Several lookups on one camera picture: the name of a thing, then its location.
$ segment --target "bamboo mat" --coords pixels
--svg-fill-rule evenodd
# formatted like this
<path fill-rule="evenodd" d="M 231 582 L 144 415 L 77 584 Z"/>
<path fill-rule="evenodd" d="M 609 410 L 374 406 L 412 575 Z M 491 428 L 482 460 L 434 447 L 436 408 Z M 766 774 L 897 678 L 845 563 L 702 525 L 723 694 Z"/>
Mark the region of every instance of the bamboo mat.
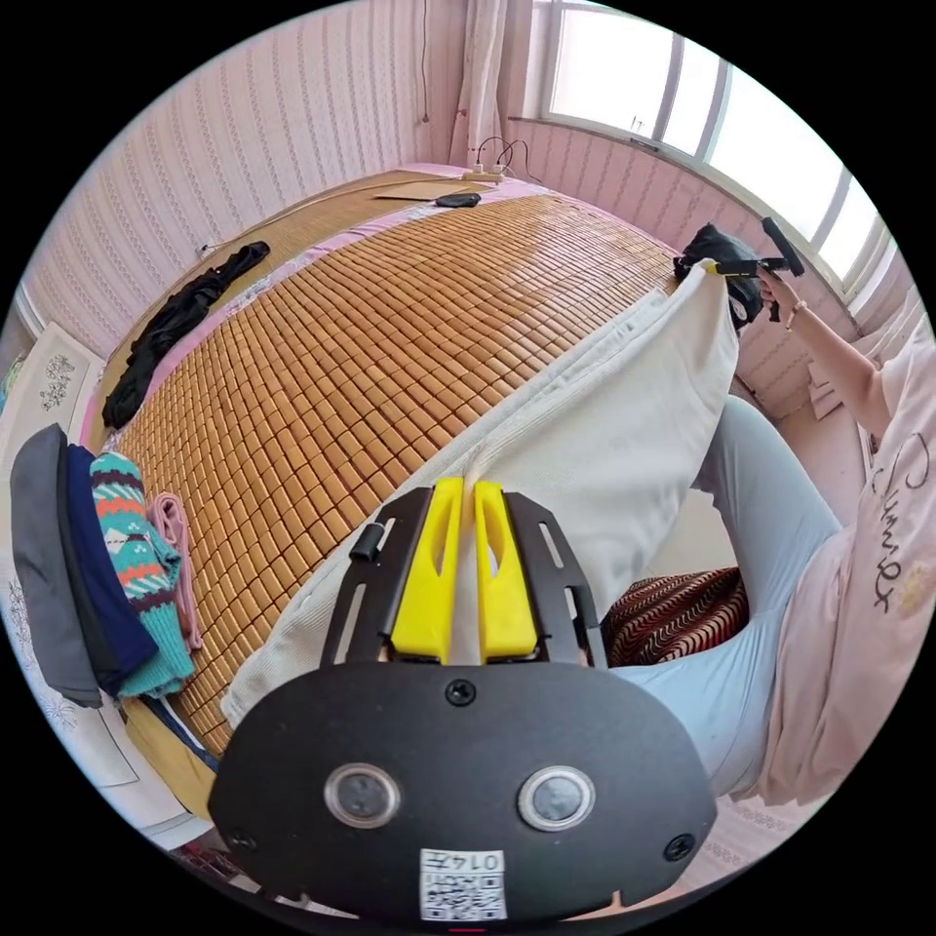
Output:
<path fill-rule="evenodd" d="M 205 646 L 178 703 L 217 702 L 341 539 L 479 415 L 654 287 L 672 260 L 536 195 L 412 220 L 326 254 L 229 319 L 119 450 L 183 500 Z"/>
<path fill-rule="evenodd" d="M 126 368 L 131 345 L 139 338 L 140 333 L 172 293 L 177 293 L 185 283 L 200 276 L 210 267 L 222 263 L 245 244 L 252 241 L 265 241 L 270 246 L 270 253 L 231 285 L 230 289 L 214 305 L 214 309 L 220 309 L 257 280 L 279 269 L 287 260 L 299 256 L 313 244 L 318 244 L 366 221 L 373 221 L 375 218 L 398 212 L 400 209 L 421 204 L 419 201 L 382 199 L 378 196 L 406 182 L 424 180 L 439 181 L 439 177 L 409 170 L 394 170 L 348 182 L 346 185 L 339 185 L 316 195 L 313 200 L 303 205 L 270 218 L 236 240 L 217 247 L 207 254 L 197 266 L 185 274 L 182 280 L 166 290 L 111 355 L 96 391 L 94 422 L 88 439 L 88 448 L 91 451 L 100 451 L 107 435 L 100 416 L 104 400 L 117 385 L 117 381 Z M 465 191 L 485 190 L 483 185 L 473 185 L 470 182 L 464 184 Z"/>

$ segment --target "label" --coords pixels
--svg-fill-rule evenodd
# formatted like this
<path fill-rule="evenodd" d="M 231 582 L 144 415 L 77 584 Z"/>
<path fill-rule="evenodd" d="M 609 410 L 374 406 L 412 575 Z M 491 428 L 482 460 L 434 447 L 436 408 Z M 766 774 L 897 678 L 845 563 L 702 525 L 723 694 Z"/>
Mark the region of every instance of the label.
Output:
<path fill-rule="evenodd" d="M 506 919 L 502 851 L 419 851 L 419 909 L 425 920 Z"/>

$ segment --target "pink t-shirt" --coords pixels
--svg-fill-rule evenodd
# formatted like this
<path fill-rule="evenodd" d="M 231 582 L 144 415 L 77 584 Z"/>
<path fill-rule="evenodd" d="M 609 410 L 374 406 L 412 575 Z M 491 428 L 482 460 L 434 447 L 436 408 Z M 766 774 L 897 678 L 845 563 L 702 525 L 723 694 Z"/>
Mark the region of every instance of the pink t-shirt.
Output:
<path fill-rule="evenodd" d="M 891 421 L 855 523 L 816 553 L 780 637 L 768 804 L 832 793 L 897 701 L 936 605 L 936 342 L 925 320 L 881 370 Z"/>

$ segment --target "striped wallpaper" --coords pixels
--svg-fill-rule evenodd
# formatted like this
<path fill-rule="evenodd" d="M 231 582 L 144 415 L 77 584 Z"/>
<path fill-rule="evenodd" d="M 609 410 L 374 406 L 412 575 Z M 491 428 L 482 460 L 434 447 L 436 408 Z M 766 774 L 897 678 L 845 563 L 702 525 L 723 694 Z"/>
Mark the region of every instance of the striped wallpaper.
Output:
<path fill-rule="evenodd" d="M 202 66 L 62 205 L 23 276 L 39 315 L 107 355 L 204 245 L 350 179 L 446 162 L 466 10 L 467 0 L 357 0 Z"/>

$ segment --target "power strip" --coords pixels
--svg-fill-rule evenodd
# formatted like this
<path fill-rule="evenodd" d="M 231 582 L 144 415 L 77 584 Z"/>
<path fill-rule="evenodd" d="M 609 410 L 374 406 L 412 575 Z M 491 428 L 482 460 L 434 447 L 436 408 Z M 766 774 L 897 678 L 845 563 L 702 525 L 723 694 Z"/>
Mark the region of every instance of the power strip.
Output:
<path fill-rule="evenodd" d="M 463 182 L 499 182 L 503 178 L 503 175 L 497 175 L 496 173 L 465 173 L 462 175 L 461 180 Z"/>

